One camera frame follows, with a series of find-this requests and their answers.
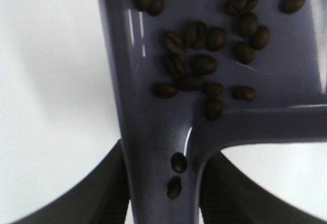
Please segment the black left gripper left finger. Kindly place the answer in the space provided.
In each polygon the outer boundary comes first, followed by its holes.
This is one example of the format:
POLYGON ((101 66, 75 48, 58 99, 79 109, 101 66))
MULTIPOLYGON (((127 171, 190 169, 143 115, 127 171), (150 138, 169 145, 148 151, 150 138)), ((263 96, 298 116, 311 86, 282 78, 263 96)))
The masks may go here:
POLYGON ((129 200, 128 175, 118 141, 82 181, 16 223, 124 223, 129 200))

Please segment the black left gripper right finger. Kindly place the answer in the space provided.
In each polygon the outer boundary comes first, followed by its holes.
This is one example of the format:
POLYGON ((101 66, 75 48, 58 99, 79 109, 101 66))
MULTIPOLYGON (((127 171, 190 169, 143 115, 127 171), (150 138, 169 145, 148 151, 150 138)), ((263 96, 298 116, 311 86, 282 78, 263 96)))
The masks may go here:
POLYGON ((199 205, 204 223, 324 223, 260 187, 222 153, 205 164, 199 205))

